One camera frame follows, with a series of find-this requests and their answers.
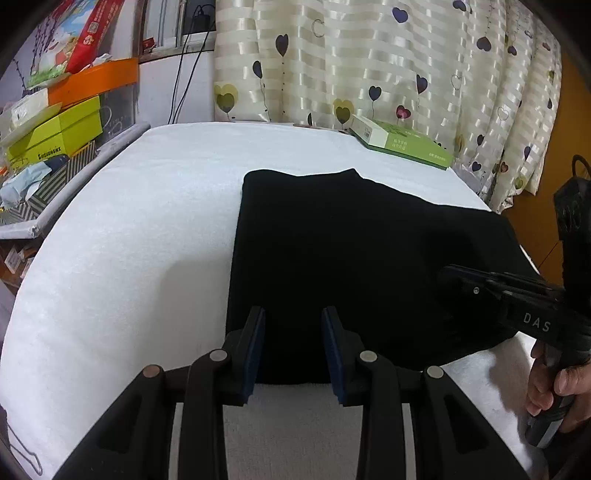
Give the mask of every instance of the green box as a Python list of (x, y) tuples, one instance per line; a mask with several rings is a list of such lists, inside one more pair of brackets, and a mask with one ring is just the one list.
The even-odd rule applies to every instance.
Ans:
[(8, 147), (7, 159), (15, 172), (54, 155), (72, 156), (102, 133), (98, 96), (78, 103), (39, 125)]
[(350, 130), (360, 142), (372, 150), (398, 155), (437, 168), (451, 166), (453, 156), (430, 137), (410, 128), (353, 115)]

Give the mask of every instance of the orange box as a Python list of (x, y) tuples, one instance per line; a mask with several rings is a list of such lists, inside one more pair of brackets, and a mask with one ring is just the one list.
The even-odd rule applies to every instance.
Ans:
[(123, 85), (137, 83), (139, 64), (137, 58), (111, 60), (70, 75), (48, 88), (49, 105), (62, 103), (62, 110), (100, 93)]

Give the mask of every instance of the screw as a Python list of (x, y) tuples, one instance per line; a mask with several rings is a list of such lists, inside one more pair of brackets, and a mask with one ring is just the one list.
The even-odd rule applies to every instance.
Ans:
[(375, 362), (378, 359), (378, 356), (375, 352), (372, 352), (371, 350), (364, 350), (359, 354), (359, 358), (364, 362), (370, 364), (371, 362)]
[(432, 365), (427, 368), (427, 375), (429, 375), (431, 378), (441, 378), (443, 376), (443, 370), (437, 365)]
[(147, 367), (144, 367), (142, 373), (146, 378), (154, 378), (160, 373), (160, 367), (158, 365), (148, 365)]
[(221, 362), (222, 360), (225, 360), (227, 357), (228, 354), (225, 350), (222, 349), (214, 350), (212, 353), (209, 354), (209, 358), (214, 362)]

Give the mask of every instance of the striped box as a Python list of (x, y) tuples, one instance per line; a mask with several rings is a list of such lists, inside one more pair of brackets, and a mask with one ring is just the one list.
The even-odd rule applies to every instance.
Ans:
[(26, 202), (23, 202), (16, 208), (8, 210), (0, 209), (0, 223), (9, 225), (10, 223), (36, 219), (66, 183), (94, 160), (96, 155), (96, 145), (93, 140), (78, 150), (62, 168), (50, 177), (47, 177), (41, 184), (41, 187), (39, 187), (39, 190)]

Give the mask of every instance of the light blue cloth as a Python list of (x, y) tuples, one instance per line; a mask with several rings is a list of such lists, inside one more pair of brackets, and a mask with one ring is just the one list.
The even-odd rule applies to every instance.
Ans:
[(45, 165), (45, 162), (29, 165), (22, 172), (11, 179), (8, 179), (0, 189), (0, 206), (8, 209), (17, 207), (24, 199), (29, 187), (41, 181), (49, 173), (51, 168)]

